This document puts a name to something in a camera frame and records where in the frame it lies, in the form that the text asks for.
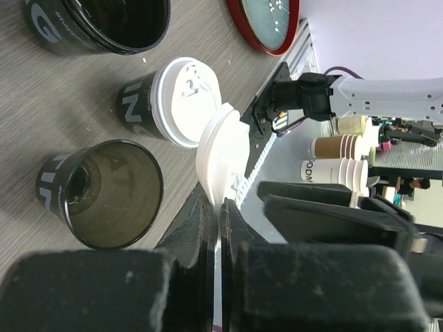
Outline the black paper coffee cup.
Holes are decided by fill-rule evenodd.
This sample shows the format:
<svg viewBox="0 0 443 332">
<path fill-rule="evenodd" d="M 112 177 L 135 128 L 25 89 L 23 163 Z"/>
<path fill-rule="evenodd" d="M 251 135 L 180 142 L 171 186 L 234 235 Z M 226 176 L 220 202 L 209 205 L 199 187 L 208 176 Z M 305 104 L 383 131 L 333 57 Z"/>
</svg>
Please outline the black paper coffee cup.
<svg viewBox="0 0 443 332">
<path fill-rule="evenodd" d="M 154 155 L 130 140 L 51 156 L 35 181 L 40 204 L 94 250 L 126 248 L 152 227 L 164 180 Z"/>
</svg>

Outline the white cup lid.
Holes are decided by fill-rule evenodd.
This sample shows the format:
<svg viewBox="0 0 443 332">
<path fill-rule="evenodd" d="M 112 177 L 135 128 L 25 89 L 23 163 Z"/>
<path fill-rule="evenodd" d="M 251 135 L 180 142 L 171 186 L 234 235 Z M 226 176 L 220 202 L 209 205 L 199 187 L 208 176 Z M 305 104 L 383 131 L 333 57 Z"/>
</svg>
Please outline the white cup lid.
<svg viewBox="0 0 443 332">
<path fill-rule="evenodd" d="M 197 148 L 196 171 L 214 211 L 234 199 L 244 180 L 250 155 L 250 126 L 239 111 L 222 104 L 206 125 Z"/>
<path fill-rule="evenodd" d="M 173 145 L 194 149 L 222 104 L 219 81 L 207 64 L 178 57 L 155 73 L 150 103 L 161 135 Z"/>
</svg>

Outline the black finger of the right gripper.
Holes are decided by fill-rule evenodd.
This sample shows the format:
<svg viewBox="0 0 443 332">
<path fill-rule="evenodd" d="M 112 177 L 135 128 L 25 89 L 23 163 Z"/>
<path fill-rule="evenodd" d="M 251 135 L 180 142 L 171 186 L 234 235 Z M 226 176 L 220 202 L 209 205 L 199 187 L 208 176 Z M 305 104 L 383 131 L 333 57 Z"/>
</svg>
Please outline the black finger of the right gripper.
<svg viewBox="0 0 443 332">
<path fill-rule="evenodd" d="M 257 195 L 264 214 L 289 243 L 374 244 L 410 249 L 415 238 L 411 214 L 380 196 L 360 197 L 344 185 L 262 181 Z"/>
</svg>

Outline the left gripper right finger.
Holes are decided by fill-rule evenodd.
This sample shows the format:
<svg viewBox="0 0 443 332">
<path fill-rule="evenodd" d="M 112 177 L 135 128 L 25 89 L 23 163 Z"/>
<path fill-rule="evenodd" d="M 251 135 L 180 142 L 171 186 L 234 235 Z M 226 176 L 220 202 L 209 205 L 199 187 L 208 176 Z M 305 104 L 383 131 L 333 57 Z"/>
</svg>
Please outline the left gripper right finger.
<svg viewBox="0 0 443 332">
<path fill-rule="evenodd" d="M 425 331 L 408 254 L 374 244 L 269 243 L 221 210 L 225 331 Z"/>
</svg>

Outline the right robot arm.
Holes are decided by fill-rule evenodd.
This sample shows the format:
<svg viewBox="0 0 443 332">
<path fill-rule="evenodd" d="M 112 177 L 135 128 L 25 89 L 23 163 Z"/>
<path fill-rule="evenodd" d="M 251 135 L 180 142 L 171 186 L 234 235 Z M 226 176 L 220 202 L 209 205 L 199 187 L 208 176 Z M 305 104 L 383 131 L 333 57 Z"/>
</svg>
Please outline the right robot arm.
<svg viewBox="0 0 443 332">
<path fill-rule="evenodd" d="M 274 111 L 302 109 L 305 117 L 383 116 L 442 123 L 442 79 L 362 80 L 304 73 L 271 88 Z M 336 205 L 343 190 L 318 185 L 261 182 L 264 213 L 289 243 L 364 243 L 408 254 L 417 231 L 406 213 L 383 199 Z"/>
</svg>

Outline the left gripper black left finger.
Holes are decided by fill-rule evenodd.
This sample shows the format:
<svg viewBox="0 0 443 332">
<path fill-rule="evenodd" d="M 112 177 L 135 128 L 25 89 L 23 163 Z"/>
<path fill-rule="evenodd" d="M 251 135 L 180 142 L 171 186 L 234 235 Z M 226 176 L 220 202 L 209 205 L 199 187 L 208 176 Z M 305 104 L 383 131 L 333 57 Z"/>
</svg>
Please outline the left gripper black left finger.
<svg viewBox="0 0 443 332">
<path fill-rule="evenodd" d="M 198 196 L 151 250 L 35 252 L 1 283 L 2 331 L 210 331 L 217 220 Z"/>
</svg>

